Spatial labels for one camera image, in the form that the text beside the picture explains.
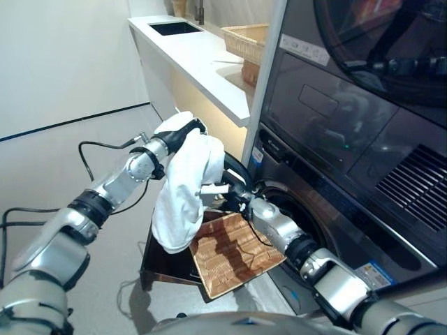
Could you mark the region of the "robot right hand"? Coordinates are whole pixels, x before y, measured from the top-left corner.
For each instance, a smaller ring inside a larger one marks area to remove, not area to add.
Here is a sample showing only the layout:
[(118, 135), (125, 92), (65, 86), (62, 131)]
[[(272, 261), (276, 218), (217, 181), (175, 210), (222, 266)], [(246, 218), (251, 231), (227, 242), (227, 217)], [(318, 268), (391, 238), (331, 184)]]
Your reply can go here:
[(252, 219), (250, 202), (255, 198), (251, 178), (243, 177), (234, 169), (225, 169), (221, 181), (203, 184), (196, 193), (205, 207), (228, 213), (239, 213), (248, 221)]

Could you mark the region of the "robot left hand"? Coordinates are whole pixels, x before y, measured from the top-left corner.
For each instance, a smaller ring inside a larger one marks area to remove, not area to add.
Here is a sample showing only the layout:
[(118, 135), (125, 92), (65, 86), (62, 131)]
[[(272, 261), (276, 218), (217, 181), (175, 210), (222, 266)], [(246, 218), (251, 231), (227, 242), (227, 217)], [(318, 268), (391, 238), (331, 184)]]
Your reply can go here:
[(165, 120), (155, 131), (152, 138), (161, 140), (169, 154), (177, 152), (183, 145), (187, 135), (198, 129), (200, 134), (207, 135), (206, 125), (190, 111), (178, 112)]

